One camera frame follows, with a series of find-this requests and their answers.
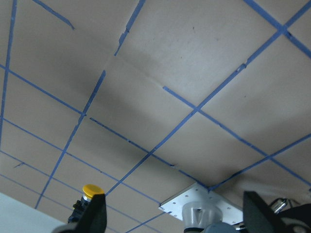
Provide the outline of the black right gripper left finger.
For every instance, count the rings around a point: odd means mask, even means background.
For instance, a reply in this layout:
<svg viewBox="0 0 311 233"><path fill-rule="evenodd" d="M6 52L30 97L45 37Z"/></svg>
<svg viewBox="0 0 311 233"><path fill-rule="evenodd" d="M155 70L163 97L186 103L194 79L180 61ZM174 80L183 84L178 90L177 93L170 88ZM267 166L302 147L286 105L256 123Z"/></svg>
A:
<svg viewBox="0 0 311 233"><path fill-rule="evenodd" d="M104 233L107 226L105 194L95 195L78 222L56 227L56 233Z"/></svg>

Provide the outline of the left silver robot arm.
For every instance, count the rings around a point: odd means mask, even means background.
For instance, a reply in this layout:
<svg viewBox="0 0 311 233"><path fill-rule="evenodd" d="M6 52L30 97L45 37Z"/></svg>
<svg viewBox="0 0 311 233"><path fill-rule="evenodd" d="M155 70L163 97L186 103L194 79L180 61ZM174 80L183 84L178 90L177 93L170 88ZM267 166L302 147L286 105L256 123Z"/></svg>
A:
<svg viewBox="0 0 311 233"><path fill-rule="evenodd" d="M182 207L182 220L185 233L236 233L233 225L242 222L242 210L194 201Z"/></svg>

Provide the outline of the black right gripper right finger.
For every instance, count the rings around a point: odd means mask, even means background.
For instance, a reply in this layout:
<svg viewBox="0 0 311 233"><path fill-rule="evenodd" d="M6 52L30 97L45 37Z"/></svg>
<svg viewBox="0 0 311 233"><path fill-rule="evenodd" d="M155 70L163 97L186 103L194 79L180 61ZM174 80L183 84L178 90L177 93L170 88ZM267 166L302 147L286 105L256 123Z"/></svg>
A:
<svg viewBox="0 0 311 233"><path fill-rule="evenodd" d="M243 194L243 222L249 233L309 233L311 205L275 212L255 191Z"/></svg>

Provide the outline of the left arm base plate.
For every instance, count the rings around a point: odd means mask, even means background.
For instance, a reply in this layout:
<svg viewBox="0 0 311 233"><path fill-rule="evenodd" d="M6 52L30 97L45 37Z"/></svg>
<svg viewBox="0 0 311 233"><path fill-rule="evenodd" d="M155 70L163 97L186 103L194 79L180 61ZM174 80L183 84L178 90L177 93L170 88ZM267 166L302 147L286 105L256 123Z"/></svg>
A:
<svg viewBox="0 0 311 233"><path fill-rule="evenodd" d="M163 201L159 209L182 221L185 228L218 222L234 225L243 221L240 207L198 183Z"/></svg>

